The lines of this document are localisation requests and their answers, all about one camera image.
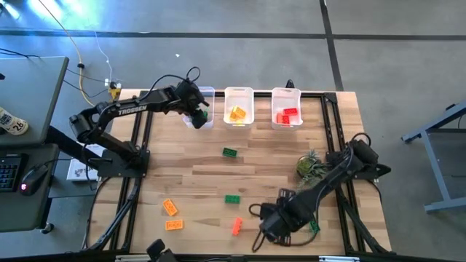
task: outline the computer mouse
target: computer mouse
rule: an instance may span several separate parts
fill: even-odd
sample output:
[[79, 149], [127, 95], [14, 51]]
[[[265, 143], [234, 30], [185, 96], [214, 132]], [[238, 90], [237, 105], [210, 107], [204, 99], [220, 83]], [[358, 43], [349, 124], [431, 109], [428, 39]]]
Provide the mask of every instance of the computer mouse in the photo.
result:
[[48, 171], [49, 169], [45, 164], [31, 168], [23, 177], [23, 181], [21, 181], [20, 193], [24, 196], [31, 196], [36, 193]]

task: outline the white plastic bin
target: white plastic bin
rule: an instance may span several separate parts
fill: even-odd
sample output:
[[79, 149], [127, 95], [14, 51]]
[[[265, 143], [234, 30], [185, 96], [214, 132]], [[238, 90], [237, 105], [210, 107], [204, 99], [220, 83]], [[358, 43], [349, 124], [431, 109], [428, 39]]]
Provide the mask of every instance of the white plastic bin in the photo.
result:
[[[239, 106], [246, 112], [240, 122], [230, 119], [233, 107]], [[224, 122], [230, 129], [250, 129], [254, 123], [254, 90], [250, 87], [227, 87], [225, 89]]]
[[[290, 124], [277, 123], [277, 114], [283, 109], [297, 108], [298, 114], [290, 117]], [[275, 130], [296, 130], [303, 124], [301, 119], [301, 91], [296, 88], [275, 87], [272, 90], [272, 128]]]
[[[215, 96], [216, 90], [213, 87], [199, 87], [199, 91], [204, 96], [205, 102], [209, 103], [209, 107], [205, 106], [204, 104], [199, 104], [199, 107], [203, 111], [207, 111], [207, 122], [200, 128], [200, 129], [210, 129], [213, 127], [213, 114], [214, 114], [214, 104], [215, 104]], [[191, 117], [184, 116], [183, 122], [189, 128], [194, 128], [191, 123]]]

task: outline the wooden tabletop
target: wooden tabletop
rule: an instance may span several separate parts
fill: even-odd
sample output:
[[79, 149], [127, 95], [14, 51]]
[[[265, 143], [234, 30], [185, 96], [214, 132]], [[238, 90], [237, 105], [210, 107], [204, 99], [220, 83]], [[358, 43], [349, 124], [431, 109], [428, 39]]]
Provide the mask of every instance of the wooden tabletop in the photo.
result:
[[[139, 92], [122, 90], [120, 99]], [[344, 136], [348, 140], [363, 131], [356, 94], [337, 92], [337, 98]], [[296, 189], [298, 158], [310, 149], [315, 149], [320, 156], [328, 150], [319, 100], [301, 99], [304, 123], [294, 132], [271, 128], [270, 98], [256, 98], [255, 107], [255, 122], [250, 130], [228, 130], [225, 127], [223, 98], [216, 98], [211, 130], [188, 129], [176, 113], [154, 115], [149, 140], [151, 160], [139, 198], [131, 253], [146, 252], [155, 239], [162, 239], [174, 253], [252, 253], [259, 219], [250, 215], [249, 205], [275, 202], [280, 188]], [[134, 118], [135, 115], [129, 115], [115, 119], [111, 134], [120, 140], [130, 140]], [[138, 145], [141, 144], [143, 127], [144, 121]], [[238, 150], [238, 157], [222, 156], [224, 147]], [[113, 220], [121, 183], [121, 178], [113, 178], [102, 188], [93, 211], [90, 244]], [[355, 192], [362, 221], [379, 243], [390, 250], [377, 191], [368, 182], [356, 180]], [[225, 204], [225, 194], [240, 195], [241, 203]], [[162, 206], [167, 198], [178, 208], [174, 217], [170, 217]], [[313, 243], [304, 247], [280, 247], [265, 241], [257, 254], [344, 254], [334, 192], [320, 203], [319, 216], [321, 231]], [[238, 236], [232, 236], [236, 217], [243, 219], [242, 227]], [[178, 219], [184, 221], [183, 229], [165, 231], [165, 221]], [[120, 243], [126, 219], [123, 225]], [[348, 225], [352, 244], [356, 247], [350, 219]], [[309, 227], [305, 226], [292, 234], [292, 242], [309, 236]]]

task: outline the gray floor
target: gray floor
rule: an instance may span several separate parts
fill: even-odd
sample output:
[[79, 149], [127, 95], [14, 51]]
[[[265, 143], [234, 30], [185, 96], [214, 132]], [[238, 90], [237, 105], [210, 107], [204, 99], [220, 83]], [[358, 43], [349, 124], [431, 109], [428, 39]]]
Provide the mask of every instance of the gray floor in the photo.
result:
[[[0, 30], [60, 29], [35, 1], [10, 1]], [[200, 33], [324, 33], [318, 0], [62, 0], [53, 12], [65, 27], [98, 31]], [[327, 0], [333, 33], [465, 34], [464, 1]], [[95, 38], [75, 38], [86, 75], [108, 77]], [[423, 205], [441, 199], [420, 141], [400, 136], [466, 99], [466, 41], [335, 41], [344, 90], [356, 91], [366, 131], [392, 173], [380, 180], [392, 248], [402, 255], [466, 261], [466, 210], [427, 215]], [[199, 85], [271, 89], [292, 78], [303, 90], [335, 90], [325, 39], [100, 38], [114, 78], [126, 88], [147, 88], [162, 74], [184, 74], [199, 66]], [[0, 47], [35, 55], [66, 55], [77, 71], [76, 52], [66, 37], [0, 36]], [[67, 80], [77, 85], [77, 77]], [[91, 93], [103, 89], [86, 81]], [[107, 94], [93, 101], [107, 100]], [[67, 85], [52, 123], [68, 135], [68, 117], [87, 107]], [[67, 170], [58, 167], [59, 175]], [[0, 257], [78, 250], [90, 197], [54, 200], [50, 221], [57, 229], [0, 234]]]

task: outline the green plant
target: green plant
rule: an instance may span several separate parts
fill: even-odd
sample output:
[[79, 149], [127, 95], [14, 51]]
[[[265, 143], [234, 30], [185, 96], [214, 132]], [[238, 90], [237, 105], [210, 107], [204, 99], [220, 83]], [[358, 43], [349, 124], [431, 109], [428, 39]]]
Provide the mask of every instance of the green plant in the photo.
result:
[[311, 150], [306, 156], [302, 156], [298, 160], [296, 171], [301, 177], [298, 190], [312, 188], [319, 183], [327, 173], [327, 164], [322, 163], [317, 153]]

